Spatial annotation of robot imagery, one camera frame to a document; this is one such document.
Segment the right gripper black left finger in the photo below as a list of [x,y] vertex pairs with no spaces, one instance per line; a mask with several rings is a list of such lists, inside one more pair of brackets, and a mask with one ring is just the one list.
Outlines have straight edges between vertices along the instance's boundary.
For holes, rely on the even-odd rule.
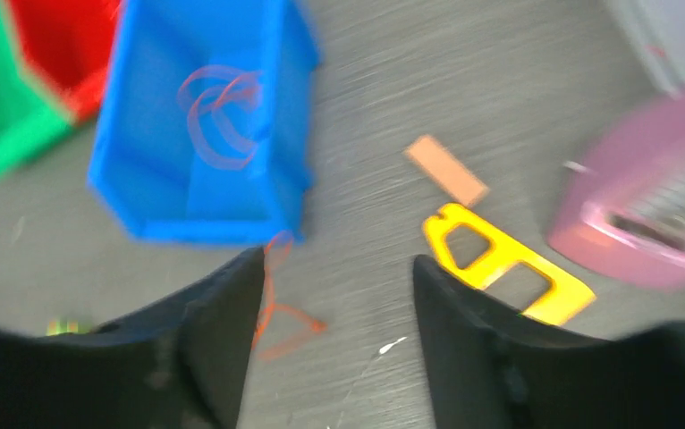
[[90,332],[0,329],[0,428],[234,428],[264,280],[250,248]]

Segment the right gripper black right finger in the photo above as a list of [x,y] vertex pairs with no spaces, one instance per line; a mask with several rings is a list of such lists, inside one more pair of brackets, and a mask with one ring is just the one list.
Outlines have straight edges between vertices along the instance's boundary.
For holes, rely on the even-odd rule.
[[439,428],[685,428],[685,321],[602,340],[465,287],[432,258],[413,301]]

